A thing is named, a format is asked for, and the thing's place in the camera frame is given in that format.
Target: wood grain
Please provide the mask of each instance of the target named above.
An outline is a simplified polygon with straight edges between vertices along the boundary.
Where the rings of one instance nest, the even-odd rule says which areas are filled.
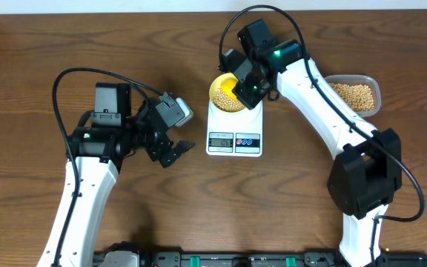
[[[427,11],[291,12],[324,76],[366,74],[382,92],[368,120],[392,127],[404,163],[427,200]],[[127,159],[110,195],[96,244],[121,240],[191,251],[285,251],[336,248],[341,213],[325,187],[332,160],[322,140],[291,103],[265,103],[259,159],[205,153],[208,88],[219,72],[219,37],[233,13],[0,16],[0,266],[34,266],[44,249],[64,179],[64,146],[50,101],[64,69],[99,67],[181,96],[195,114],[173,140],[197,147],[163,170],[144,151]],[[249,13],[235,35],[263,17],[281,40],[294,36],[273,13]],[[61,83],[67,129],[93,108],[96,82],[72,74]],[[138,105],[140,98],[133,98]],[[403,178],[389,214],[408,216],[417,197]],[[409,224],[386,222],[380,244],[427,253],[427,206]]]

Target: digital kitchen scale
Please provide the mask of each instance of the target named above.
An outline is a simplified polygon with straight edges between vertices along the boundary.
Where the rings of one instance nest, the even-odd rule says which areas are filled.
[[[263,103],[253,110],[229,113],[208,103],[207,154],[212,156],[261,156]]]

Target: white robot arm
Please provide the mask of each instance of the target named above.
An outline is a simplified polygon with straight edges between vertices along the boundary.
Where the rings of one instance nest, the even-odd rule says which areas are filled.
[[[73,71],[103,73],[130,84],[97,83],[94,111],[87,111],[68,136],[57,108],[56,91],[63,75]],[[148,98],[138,85],[159,94],[159,99]],[[135,116],[131,116],[132,88],[144,98]],[[134,154],[137,149],[145,148],[153,162],[159,161],[164,168],[171,166],[195,144],[179,141],[173,146],[166,132],[184,125],[193,113],[180,98],[174,100],[167,93],[115,73],[84,67],[68,69],[59,75],[54,83],[53,104],[69,160],[62,200],[38,266],[92,266],[105,204],[123,159],[130,152]],[[85,127],[89,118],[91,127]],[[137,254],[113,251],[99,266],[137,267],[138,262]]]
[[[357,127],[366,133],[370,133],[376,128],[358,116],[340,98],[324,80],[317,70],[316,64],[309,59],[311,72],[314,78],[318,79],[318,85],[322,88],[329,99],[344,113],[349,120],[355,122]],[[311,88],[311,80],[305,69],[304,59],[288,65],[284,73],[279,73],[277,78],[277,89],[282,96],[289,99],[299,108],[306,119],[314,126],[317,133],[326,143],[332,158],[343,152],[343,147],[347,144],[353,146],[365,141],[357,132],[350,131],[335,111],[324,101],[315,88]],[[343,236],[340,242],[340,253],[351,267],[366,266],[371,262],[370,240],[374,221],[377,214],[384,215],[388,205],[380,205],[369,211],[364,218],[358,220],[354,215],[343,214]],[[374,256],[380,255],[378,241],[380,238],[380,226],[377,226],[374,244]]]
[[[70,219],[59,264],[61,266],[92,266],[93,251],[100,229],[103,211],[111,189],[116,183],[118,170],[113,162],[100,162],[91,156],[76,157],[80,177],[80,197]],[[37,266],[53,263],[62,227],[74,192],[72,162],[65,166],[65,186],[49,241]]]
[[[238,78],[233,92],[248,109],[253,109],[267,94],[269,100],[276,100],[271,98],[271,91],[277,90],[278,96],[284,96],[299,108],[322,137],[334,159],[328,190],[344,213],[340,253],[351,267],[366,266],[380,255],[381,225],[374,229],[375,219],[384,215],[394,192],[401,187],[400,167],[384,153],[377,153],[373,145],[379,142],[380,148],[393,151],[387,153],[399,160],[400,139],[392,129],[377,131],[337,95],[309,58],[296,22],[282,10],[267,5],[242,10],[225,29],[220,51],[234,20],[259,7],[286,16],[298,30],[301,44],[296,40],[279,43],[259,19],[237,34],[245,54],[237,50],[220,54],[219,69]],[[363,155],[370,159],[365,161]]]

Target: clear plastic tray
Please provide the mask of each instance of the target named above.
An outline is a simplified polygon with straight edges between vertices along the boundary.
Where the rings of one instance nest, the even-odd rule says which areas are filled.
[[[327,83],[343,84],[343,85],[367,85],[371,88],[371,96],[374,99],[375,108],[372,111],[357,112],[361,117],[372,116],[382,106],[382,97],[380,95],[380,88],[377,82],[365,75],[332,75],[324,78]]]

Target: black cable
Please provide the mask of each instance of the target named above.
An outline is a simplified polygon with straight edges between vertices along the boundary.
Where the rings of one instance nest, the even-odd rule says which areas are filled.
[[[79,192],[80,192],[79,171],[78,171],[78,168],[77,168],[77,165],[76,165],[76,162],[75,162],[75,158],[74,158],[74,155],[73,155],[73,152],[72,152],[72,148],[70,147],[70,143],[69,143],[67,131],[65,130],[65,126],[64,126],[64,123],[62,121],[62,117],[60,116],[59,106],[57,105],[57,87],[59,86],[60,80],[62,80],[62,77],[65,76],[65,74],[76,72],[76,71],[86,71],[86,72],[93,72],[93,73],[101,73],[101,74],[104,74],[104,75],[112,76],[112,77],[121,79],[123,81],[129,82],[132,85],[134,85],[132,87],[136,91],[138,91],[143,96],[143,98],[145,98],[146,102],[148,102],[148,96],[146,95],[146,93],[143,90],[139,89],[138,86],[141,86],[141,87],[146,88],[146,89],[148,89],[150,91],[153,91],[154,93],[157,93],[160,96],[162,95],[162,93],[160,91],[158,91],[158,90],[156,90],[156,89],[154,89],[152,87],[149,87],[147,85],[144,85],[141,82],[137,82],[135,80],[126,78],[126,77],[121,76],[121,75],[116,74],[116,73],[112,73],[110,71],[99,70],[99,69],[95,69],[95,68],[91,68],[91,67],[73,67],[73,68],[70,68],[70,69],[62,71],[57,76],[56,81],[53,83],[53,88],[52,88],[53,112],[56,115],[57,123],[59,124],[60,131],[62,132],[62,138],[64,139],[65,147],[67,148],[68,158],[72,162],[73,174],[74,174],[74,177],[75,177],[75,188],[73,189],[72,201],[70,202],[70,206],[69,206],[69,209],[68,209],[68,212],[67,212],[67,217],[65,218],[65,222],[64,222],[64,225],[62,227],[62,232],[60,233],[59,242],[57,243],[56,253],[55,253],[53,264],[52,264],[53,266],[56,266],[56,267],[59,267],[59,258],[61,257],[60,252],[62,250],[62,245],[64,244],[65,235],[67,233],[67,229],[68,229],[68,226],[70,224],[70,218],[72,217],[73,209],[75,208],[75,203],[76,203],[77,197],[79,196]]]
[[[85,113],[83,113],[83,115],[80,117],[77,127],[84,127],[85,123],[87,123],[88,119],[92,116],[92,112],[94,112],[94,110],[85,111]]]
[[[141,120],[146,115],[146,113],[149,110],[149,107],[151,106],[151,103],[149,101],[148,95],[143,90],[141,90],[138,87],[138,85],[131,84],[131,88],[133,88],[134,90],[138,91],[138,93],[140,93],[142,95],[142,98],[145,99],[145,104],[144,104],[144,107],[143,107],[142,111],[140,111],[136,115],[137,116],[137,120],[139,121],[139,120]]]
[[[302,49],[302,54],[304,56],[304,63],[305,63],[306,72],[308,74],[309,79],[312,82],[312,85],[317,89],[317,92],[327,102],[327,104],[336,112],[336,114],[350,127],[351,130],[356,131],[361,137],[363,137],[365,140],[369,141],[376,149],[378,149],[380,152],[382,152],[383,154],[385,154],[393,162],[397,163],[399,165],[399,167],[408,176],[408,178],[410,179],[410,181],[413,184],[414,188],[416,189],[416,192],[417,192],[417,195],[418,195],[418,198],[419,198],[419,201],[420,201],[420,208],[419,208],[418,212],[414,216],[412,216],[412,217],[406,217],[406,218],[401,218],[401,217],[393,217],[393,216],[386,216],[386,215],[377,215],[374,218],[374,227],[372,229],[370,251],[371,251],[371,262],[372,262],[372,266],[375,267],[375,257],[374,257],[374,249],[373,249],[373,247],[374,247],[374,243],[375,243],[375,234],[377,232],[377,224],[379,222],[379,219],[382,219],[382,220],[392,220],[392,221],[395,221],[395,222],[402,222],[402,223],[404,223],[404,222],[405,223],[409,223],[409,222],[413,222],[415,220],[418,220],[423,215],[424,208],[425,208],[425,199],[424,199],[423,190],[421,189],[420,185],[416,181],[416,178],[414,178],[414,176],[410,172],[410,170],[406,166],[404,166],[404,164],[402,164],[401,161],[399,161],[392,154],[390,154],[388,152],[388,150],[386,148],[384,148],[381,144],[379,144],[378,142],[375,142],[375,140],[373,140],[368,134],[366,134],[363,131],[361,131],[355,125],[355,123],[351,122],[342,113],[342,111],[340,111],[339,108],[336,107],[334,105],[334,103],[325,95],[325,93],[322,91],[322,89],[320,88],[320,86],[317,84],[318,80],[315,79],[314,76],[312,75],[311,68],[309,66],[309,59],[310,59],[310,57],[309,57],[308,51],[306,50],[306,46],[305,46],[305,42],[304,42],[304,38],[302,36],[301,30],[300,30],[299,26],[297,25],[297,23],[294,21],[294,19],[291,18],[291,16],[289,16],[285,11],[280,10],[279,8],[273,7],[273,6],[270,6],[270,5],[258,4],[258,5],[254,5],[254,6],[251,6],[251,7],[247,7],[244,10],[238,12],[230,20],[230,22],[227,24],[227,27],[223,31],[222,38],[220,39],[220,44],[219,44],[220,70],[223,71],[225,69],[224,65],[223,65],[222,46],[223,46],[223,39],[225,38],[225,34],[227,33],[228,28],[230,28],[230,26],[235,22],[235,20],[238,19],[238,17],[240,17],[242,14],[246,13],[249,10],[253,10],[253,9],[256,9],[256,8],[267,8],[267,9],[271,9],[271,10],[277,11],[278,13],[282,14],[283,16],[285,16],[293,24],[294,28],[296,29],[297,35],[299,36],[299,40],[301,42],[301,49]]]

